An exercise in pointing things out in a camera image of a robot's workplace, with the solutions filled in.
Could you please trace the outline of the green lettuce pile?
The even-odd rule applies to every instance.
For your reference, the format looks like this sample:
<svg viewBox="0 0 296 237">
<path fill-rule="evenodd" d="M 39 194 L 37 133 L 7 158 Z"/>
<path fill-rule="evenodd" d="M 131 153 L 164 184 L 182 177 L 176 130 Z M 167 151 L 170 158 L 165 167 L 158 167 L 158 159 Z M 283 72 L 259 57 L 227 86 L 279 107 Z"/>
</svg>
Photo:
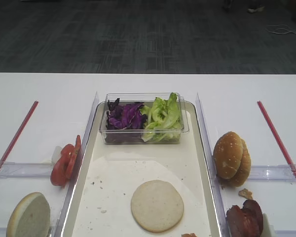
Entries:
<svg viewBox="0 0 296 237">
<path fill-rule="evenodd" d="M 144 122 L 145 133 L 142 134 L 144 142 L 179 142 L 181 134 L 177 131 L 182 129 L 182 125 L 177 99 L 177 94 L 172 92 L 167 100 L 156 97 L 151 107 L 144 105 L 140 108 L 140 113 L 147 116 Z"/>
</svg>

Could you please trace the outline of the white tomato pusher block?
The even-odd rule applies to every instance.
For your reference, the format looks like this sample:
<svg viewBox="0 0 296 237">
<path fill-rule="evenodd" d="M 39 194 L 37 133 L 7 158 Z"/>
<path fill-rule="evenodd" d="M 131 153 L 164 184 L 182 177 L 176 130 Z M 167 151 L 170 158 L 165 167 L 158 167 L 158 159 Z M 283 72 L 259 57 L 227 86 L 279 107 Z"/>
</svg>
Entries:
<svg viewBox="0 0 296 237">
<path fill-rule="evenodd" d="M 53 155 L 51 157 L 52 164 L 55 164 L 61 158 L 61 151 L 62 151 L 62 147 L 60 147 L 60 146 L 55 147 L 55 150 L 54 150 Z"/>
</svg>

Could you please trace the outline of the meat scrap on tray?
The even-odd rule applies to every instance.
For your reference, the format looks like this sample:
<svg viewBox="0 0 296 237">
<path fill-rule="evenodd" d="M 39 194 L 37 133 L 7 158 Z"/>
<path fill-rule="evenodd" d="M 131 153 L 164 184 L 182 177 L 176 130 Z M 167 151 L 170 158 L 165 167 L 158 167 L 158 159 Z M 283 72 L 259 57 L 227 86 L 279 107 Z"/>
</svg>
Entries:
<svg viewBox="0 0 296 237">
<path fill-rule="evenodd" d="M 197 237 L 197 235 L 195 233 L 185 233 L 182 234 L 181 237 Z"/>
</svg>

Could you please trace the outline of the front meat slice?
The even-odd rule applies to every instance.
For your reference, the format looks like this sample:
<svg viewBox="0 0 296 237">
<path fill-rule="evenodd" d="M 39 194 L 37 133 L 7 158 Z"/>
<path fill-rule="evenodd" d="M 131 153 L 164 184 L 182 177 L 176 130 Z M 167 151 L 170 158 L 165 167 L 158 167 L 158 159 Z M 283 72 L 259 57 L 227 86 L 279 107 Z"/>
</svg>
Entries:
<svg viewBox="0 0 296 237">
<path fill-rule="evenodd" d="M 259 225 L 255 214 L 247 209 L 233 205 L 226 213 L 232 237 L 259 237 Z"/>
</svg>

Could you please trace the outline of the meat slice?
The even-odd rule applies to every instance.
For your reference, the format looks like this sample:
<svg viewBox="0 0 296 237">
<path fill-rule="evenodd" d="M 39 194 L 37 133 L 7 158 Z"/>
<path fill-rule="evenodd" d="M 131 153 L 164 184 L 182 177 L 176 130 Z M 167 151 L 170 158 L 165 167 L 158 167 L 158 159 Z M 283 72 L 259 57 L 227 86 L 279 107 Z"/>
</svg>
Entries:
<svg viewBox="0 0 296 237">
<path fill-rule="evenodd" d="M 255 214 L 259 226 L 259 235 L 261 236 L 263 231 L 263 214 L 260 205 L 253 199 L 247 199 L 243 203 L 243 208 L 249 209 Z"/>
<path fill-rule="evenodd" d="M 233 205 L 226 213 L 232 237 L 259 237 L 259 225 L 255 214 L 247 209 Z"/>
</svg>

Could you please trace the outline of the rear meat slice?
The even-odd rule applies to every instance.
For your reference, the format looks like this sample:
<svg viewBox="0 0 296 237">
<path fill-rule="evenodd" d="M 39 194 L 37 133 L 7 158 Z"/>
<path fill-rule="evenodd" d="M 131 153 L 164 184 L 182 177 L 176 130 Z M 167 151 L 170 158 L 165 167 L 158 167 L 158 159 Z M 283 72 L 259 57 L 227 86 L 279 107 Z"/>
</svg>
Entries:
<svg viewBox="0 0 296 237">
<path fill-rule="evenodd" d="M 261 236 L 263 231 L 263 214 L 260 205 L 253 199 L 247 199 L 243 203 L 243 208 L 249 209 L 255 214 L 259 226 L 259 235 Z"/>
</svg>

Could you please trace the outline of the white meat pusher block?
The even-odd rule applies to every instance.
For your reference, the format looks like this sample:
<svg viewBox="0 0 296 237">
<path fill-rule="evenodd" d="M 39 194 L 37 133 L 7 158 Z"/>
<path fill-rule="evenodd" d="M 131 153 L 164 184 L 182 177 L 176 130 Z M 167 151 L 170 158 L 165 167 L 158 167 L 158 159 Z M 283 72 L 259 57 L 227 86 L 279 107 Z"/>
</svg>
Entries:
<svg viewBox="0 0 296 237">
<path fill-rule="evenodd" d="M 266 213 L 263 213 L 263 231 L 261 237 L 277 237 L 274 227 L 269 223 Z"/>
</svg>

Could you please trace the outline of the clear plastic salad container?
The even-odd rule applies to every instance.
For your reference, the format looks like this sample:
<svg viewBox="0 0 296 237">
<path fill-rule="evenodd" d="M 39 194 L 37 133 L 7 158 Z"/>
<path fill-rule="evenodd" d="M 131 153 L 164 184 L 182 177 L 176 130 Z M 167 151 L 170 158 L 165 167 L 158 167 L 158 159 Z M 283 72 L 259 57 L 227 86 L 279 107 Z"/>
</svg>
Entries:
<svg viewBox="0 0 296 237">
<path fill-rule="evenodd" d="M 178 144 L 189 132 L 185 101 L 176 92 L 109 93 L 99 128 L 106 144 Z"/>
</svg>

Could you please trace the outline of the purple cabbage leaves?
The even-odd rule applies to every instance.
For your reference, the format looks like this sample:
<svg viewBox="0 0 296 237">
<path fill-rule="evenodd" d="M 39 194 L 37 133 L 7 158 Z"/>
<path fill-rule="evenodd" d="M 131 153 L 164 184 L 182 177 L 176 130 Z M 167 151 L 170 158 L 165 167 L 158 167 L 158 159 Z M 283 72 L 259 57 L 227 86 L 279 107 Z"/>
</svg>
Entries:
<svg viewBox="0 0 296 237">
<path fill-rule="evenodd" d="M 119 104 L 120 99 L 108 101 L 107 130 L 118 130 L 120 133 L 108 133 L 105 141 L 108 144 L 135 144 L 142 143 L 140 132 L 128 133 L 126 130 L 144 129 L 148 117 L 142 114 L 140 109 L 144 106 L 142 102 L 135 102 L 126 105 Z"/>
</svg>

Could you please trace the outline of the bottom bun slice on tray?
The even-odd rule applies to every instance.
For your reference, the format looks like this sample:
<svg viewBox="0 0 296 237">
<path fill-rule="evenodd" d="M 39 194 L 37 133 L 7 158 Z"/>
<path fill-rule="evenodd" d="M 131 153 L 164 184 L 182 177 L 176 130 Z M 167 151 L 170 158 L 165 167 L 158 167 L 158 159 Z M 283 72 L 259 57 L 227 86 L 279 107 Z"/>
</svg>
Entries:
<svg viewBox="0 0 296 237">
<path fill-rule="evenodd" d="M 130 208 L 135 221 L 153 233 L 173 228 L 185 210 L 180 193 L 171 183 L 162 180 L 142 183 L 133 193 Z"/>
</svg>

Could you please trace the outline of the silver metal tray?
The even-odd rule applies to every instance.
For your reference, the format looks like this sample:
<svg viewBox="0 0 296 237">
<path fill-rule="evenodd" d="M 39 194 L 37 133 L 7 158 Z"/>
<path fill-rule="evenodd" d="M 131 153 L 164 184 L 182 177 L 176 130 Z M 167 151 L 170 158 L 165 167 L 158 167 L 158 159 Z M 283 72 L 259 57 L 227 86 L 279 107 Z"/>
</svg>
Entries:
<svg viewBox="0 0 296 237">
<path fill-rule="evenodd" d="M 100 103 L 61 235 L 152 236 L 135 222 L 130 203 L 142 183 L 163 180 L 181 194 L 185 212 L 175 227 L 161 235 L 219 236 L 195 106 L 184 104 L 189 131 L 178 144 L 106 145 L 99 132 L 103 110 L 104 103 Z"/>
</svg>

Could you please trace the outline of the sesame bun top rear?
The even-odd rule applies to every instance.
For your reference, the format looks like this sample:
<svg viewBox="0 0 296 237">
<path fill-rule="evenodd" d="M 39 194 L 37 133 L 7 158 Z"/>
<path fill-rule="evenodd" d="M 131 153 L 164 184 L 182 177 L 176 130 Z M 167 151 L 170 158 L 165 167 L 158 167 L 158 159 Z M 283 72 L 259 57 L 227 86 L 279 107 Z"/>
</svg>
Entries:
<svg viewBox="0 0 296 237">
<path fill-rule="evenodd" d="M 242 139 L 243 154 L 237 173 L 229 180 L 229 184 L 234 187 L 242 186 L 250 175 L 251 158 L 245 141 Z"/>
</svg>

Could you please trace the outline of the left red strip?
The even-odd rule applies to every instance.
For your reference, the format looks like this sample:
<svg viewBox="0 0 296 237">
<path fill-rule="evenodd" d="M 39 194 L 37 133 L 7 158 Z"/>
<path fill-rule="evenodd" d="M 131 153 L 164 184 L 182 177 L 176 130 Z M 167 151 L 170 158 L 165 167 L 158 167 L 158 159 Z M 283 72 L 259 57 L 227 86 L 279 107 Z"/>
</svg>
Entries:
<svg viewBox="0 0 296 237">
<path fill-rule="evenodd" d="M 24 130 L 25 126 L 27 125 L 29 119 L 31 118 L 33 112 L 35 111 L 36 107 L 38 106 L 39 101 L 34 101 L 31 108 L 29 109 L 27 115 L 25 116 L 25 118 L 23 119 L 20 127 L 18 128 L 17 132 L 15 133 L 14 137 L 12 138 L 11 142 L 9 143 L 7 149 L 5 150 L 5 152 L 3 153 L 1 159 L 0 159 L 0 169 L 2 168 L 2 166 L 4 165 L 4 162 L 6 161 L 6 159 L 8 158 L 10 152 L 12 151 L 14 145 L 16 144 L 19 136 L 21 135 L 22 131 Z"/>
</svg>

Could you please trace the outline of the small food scrap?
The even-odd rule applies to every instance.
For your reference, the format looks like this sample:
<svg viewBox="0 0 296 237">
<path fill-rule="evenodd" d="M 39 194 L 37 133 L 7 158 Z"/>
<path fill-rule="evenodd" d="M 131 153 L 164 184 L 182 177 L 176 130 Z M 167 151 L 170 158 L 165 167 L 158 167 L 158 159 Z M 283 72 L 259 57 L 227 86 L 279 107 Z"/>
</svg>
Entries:
<svg viewBox="0 0 296 237">
<path fill-rule="evenodd" d="M 249 191 L 248 189 L 244 188 L 238 192 L 238 195 L 240 197 L 246 198 L 246 199 L 253 199 L 253 193 Z"/>
</svg>

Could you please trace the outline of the white shoe top right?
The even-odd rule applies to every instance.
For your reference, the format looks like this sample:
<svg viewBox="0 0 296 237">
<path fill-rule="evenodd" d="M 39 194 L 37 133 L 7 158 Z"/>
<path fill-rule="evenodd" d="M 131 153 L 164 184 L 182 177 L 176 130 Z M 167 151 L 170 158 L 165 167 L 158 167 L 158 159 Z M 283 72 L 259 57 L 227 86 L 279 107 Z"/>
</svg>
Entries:
<svg viewBox="0 0 296 237">
<path fill-rule="evenodd" d="M 262 12 L 263 10 L 264 10 L 264 6 L 249 7 L 247 9 L 247 12 L 250 13 L 250 14 L 253 14 L 253 13 L 257 13 L 257 12 Z"/>
</svg>

